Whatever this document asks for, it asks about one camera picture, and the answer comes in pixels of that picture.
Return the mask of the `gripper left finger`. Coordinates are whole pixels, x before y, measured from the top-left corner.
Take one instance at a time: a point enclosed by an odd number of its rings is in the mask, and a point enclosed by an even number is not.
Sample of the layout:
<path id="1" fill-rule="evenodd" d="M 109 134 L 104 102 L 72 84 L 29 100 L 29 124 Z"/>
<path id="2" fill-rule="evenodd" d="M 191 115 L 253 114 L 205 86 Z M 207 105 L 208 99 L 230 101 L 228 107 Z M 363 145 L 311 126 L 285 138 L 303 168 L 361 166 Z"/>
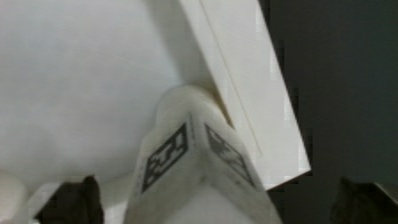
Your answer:
<path id="1" fill-rule="evenodd" d="M 31 220 L 38 224 L 105 224 L 102 189 L 93 175 L 80 182 L 61 184 Z"/>

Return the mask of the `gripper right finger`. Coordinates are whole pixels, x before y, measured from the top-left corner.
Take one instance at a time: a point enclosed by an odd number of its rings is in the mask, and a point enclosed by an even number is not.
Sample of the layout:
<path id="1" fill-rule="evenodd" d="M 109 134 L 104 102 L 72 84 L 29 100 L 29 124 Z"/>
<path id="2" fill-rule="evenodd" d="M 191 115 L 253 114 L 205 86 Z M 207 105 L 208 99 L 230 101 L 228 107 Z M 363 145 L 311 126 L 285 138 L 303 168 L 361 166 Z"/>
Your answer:
<path id="1" fill-rule="evenodd" d="M 331 224 L 398 224 L 398 185 L 340 179 Z"/>

